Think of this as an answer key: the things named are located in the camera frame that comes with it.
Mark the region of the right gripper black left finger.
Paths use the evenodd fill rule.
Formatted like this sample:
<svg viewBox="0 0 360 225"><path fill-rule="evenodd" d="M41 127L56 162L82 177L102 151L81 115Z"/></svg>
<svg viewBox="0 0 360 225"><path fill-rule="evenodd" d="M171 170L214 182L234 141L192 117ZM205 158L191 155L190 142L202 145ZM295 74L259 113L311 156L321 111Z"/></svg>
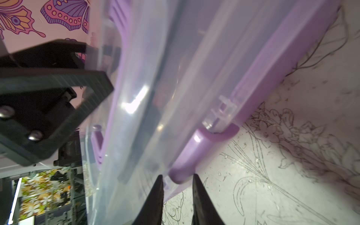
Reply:
<svg viewBox="0 0 360 225"><path fill-rule="evenodd" d="M132 225L161 225L163 204L163 175L159 175Z"/></svg>

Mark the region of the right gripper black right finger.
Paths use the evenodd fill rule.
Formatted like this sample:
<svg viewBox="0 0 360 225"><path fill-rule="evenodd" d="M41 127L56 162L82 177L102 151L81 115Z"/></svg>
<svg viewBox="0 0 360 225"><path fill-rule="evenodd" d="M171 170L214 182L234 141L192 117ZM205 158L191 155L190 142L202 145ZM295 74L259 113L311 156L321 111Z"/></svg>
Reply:
<svg viewBox="0 0 360 225"><path fill-rule="evenodd" d="M224 225L198 174L193 175L192 225Z"/></svg>

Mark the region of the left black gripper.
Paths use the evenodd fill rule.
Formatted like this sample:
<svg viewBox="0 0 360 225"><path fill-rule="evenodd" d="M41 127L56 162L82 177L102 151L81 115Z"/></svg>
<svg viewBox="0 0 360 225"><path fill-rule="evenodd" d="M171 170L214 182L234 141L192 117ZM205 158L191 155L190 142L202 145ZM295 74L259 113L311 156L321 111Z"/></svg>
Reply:
<svg viewBox="0 0 360 225"><path fill-rule="evenodd" d="M111 94L105 72L83 70L76 54L85 52L83 42L57 39L1 56L5 157L22 166L51 157Z"/></svg>

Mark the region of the purple toolbox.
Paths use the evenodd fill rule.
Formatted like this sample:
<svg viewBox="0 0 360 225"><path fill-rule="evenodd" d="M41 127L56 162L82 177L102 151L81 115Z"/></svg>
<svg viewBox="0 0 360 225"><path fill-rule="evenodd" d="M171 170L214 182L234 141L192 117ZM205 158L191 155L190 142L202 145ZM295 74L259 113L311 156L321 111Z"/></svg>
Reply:
<svg viewBox="0 0 360 225"><path fill-rule="evenodd" d="M87 119L88 224L131 224L158 176L191 183L335 20L340 1L93 1L86 67L114 90Z"/></svg>

